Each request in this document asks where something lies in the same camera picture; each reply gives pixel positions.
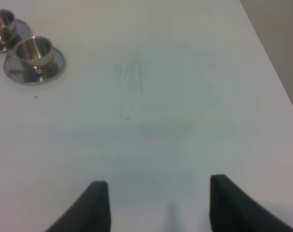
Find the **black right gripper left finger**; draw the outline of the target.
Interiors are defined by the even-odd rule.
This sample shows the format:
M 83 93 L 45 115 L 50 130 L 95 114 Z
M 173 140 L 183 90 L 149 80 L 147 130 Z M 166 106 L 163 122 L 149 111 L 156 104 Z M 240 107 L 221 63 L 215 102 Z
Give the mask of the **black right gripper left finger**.
M 108 183 L 94 181 L 48 229 L 49 232 L 109 232 L 111 211 Z

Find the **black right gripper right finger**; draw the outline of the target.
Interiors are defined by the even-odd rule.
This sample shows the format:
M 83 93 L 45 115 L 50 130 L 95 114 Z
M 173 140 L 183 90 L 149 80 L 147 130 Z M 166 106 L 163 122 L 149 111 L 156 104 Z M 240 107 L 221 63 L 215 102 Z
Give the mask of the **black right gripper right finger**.
M 213 232 L 293 232 L 224 174 L 210 178 L 209 218 Z

